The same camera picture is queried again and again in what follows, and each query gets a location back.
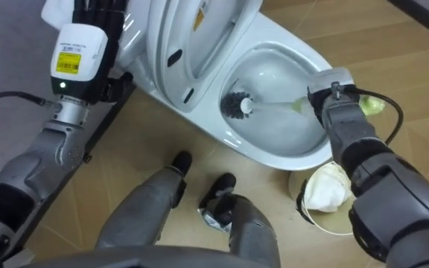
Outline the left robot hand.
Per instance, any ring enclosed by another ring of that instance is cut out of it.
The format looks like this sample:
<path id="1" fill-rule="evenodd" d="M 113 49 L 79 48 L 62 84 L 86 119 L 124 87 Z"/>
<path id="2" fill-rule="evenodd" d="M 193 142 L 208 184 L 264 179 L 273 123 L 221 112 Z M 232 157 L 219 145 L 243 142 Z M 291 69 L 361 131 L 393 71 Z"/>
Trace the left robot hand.
<path id="1" fill-rule="evenodd" d="M 120 48 L 128 0 L 74 0 L 70 21 L 57 37 L 51 58 L 55 95 L 90 105 L 116 103 L 124 96 L 127 72 L 110 77 Z"/>

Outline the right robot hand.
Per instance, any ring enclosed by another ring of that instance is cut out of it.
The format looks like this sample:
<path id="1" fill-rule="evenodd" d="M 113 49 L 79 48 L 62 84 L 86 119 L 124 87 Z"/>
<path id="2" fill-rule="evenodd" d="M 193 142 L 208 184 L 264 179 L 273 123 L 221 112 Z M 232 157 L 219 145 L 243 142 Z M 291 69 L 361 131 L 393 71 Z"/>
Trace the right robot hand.
<path id="1" fill-rule="evenodd" d="M 330 68 L 311 75 L 307 87 L 308 100 L 321 124 L 323 110 L 331 103 L 348 99 L 358 101 L 359 97 L 349 93 L 354 87 L 353 77 L 344 67 Z"/>

